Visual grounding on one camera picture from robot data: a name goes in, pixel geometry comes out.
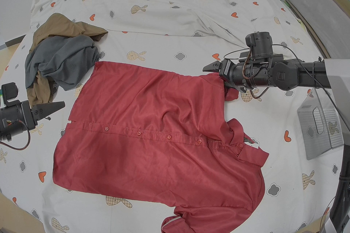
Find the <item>headboard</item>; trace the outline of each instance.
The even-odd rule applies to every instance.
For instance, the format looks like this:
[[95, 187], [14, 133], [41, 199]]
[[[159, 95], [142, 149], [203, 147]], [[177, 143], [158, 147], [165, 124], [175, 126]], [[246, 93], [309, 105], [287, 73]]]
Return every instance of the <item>headboard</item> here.
[[350, 0], [286, 0], [324, 58], [350, 59]]

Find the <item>khaki garment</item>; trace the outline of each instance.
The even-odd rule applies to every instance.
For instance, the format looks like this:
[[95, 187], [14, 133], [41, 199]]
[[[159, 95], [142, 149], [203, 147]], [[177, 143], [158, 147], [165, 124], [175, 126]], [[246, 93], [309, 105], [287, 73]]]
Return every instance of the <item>khaki garment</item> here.
[[[94, 41], [99, 41], [106, 33], [108, 33], [108, 31], [101, 27], [93, 26], [82, 21], [74, 23], [60, 13], [54, 13], [37, 31], [35, 31], [33, 44], [29, 53], [31, 53], [42, 40], [50, 36], [75, 37], [78, 35], [86, 35], [91, 37]], [[33, 85], [27, 88], [30, 106], [52, 102], [53, 85], [54, 81], [52, 79], [43, 77], [40, 71], [38, 71]]]

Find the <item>red button-up shirt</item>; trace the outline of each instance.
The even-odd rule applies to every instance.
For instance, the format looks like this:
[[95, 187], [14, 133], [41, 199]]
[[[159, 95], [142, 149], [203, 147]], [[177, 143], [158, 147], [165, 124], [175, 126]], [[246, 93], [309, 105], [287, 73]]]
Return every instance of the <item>red button-up shirt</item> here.
[[176, 206], [165, 233], [226, 233], [264, 196], [268, 153], [244, 143], [224, 119], [216, 74], [182, 76], [97, 62], [54, 154], [53, 179], [67, 189]]

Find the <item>gray garment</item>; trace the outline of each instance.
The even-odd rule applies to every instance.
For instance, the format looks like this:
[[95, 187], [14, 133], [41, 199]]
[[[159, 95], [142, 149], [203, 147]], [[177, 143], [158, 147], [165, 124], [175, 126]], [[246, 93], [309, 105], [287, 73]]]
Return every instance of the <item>gray garment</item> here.
[[39, 70], [64, 90], [72, 89], [98, 59], [98, 49], [89, 36], [46, 38], [26, 58], [26, 88], [33, 84]]

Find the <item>bed sheet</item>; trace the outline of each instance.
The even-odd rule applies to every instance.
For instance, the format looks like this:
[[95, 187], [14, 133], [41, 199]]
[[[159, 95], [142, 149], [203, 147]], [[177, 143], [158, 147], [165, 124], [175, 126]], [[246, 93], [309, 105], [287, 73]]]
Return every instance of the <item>bed sheet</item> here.
[[[245, 36], [255, 31], [269, 31], [275, 44], [286, 43], [305, 61], [317, 60], [320, 55], [280, 0], [33, 0], [31, 33], [25, 36], [1, 78], [1, 84], [16, 82], [21, 101], [27, 99], [24, 61], [33, 32], [54, 12], [109, 31], [96, 43], [102, 61], [183, 75], [203, 74], [203, 66], [246, 47]], [[274, 52], [292, 57], [279, 46], [274, 46]], [[91, 73], [92, 69], [75, 90], [57, 88], [54, 101], [64, 100], [66, 107], [52, 114], [50, 121], [38, 123], [31, 131], [32, 141], [26, 150], [17, 152], [0, 146], [1, 191], [40, 219], [47, 233], [160, 232], [162, 221], [172, 215], [173, 208], [70, 191], [52, 181], [55, 146], [64, 133], [79, 90]], [[137, 77], [130, 82], [137, 82]], [[234, 232], [295, 232], [319, 218], [334, 197], [342, 148], [306, 160], [296, 110], [307, 91], [271, 88], [259, 100], [240, 94], [238, 100], [225, 103], [226, 120], [238, 119], [245, 132], [270, 154], [262, 167], [265, 196], [251, 217]], [[26, 140], [23, 133], [14, 137], [11, 144], [21, 147]]]

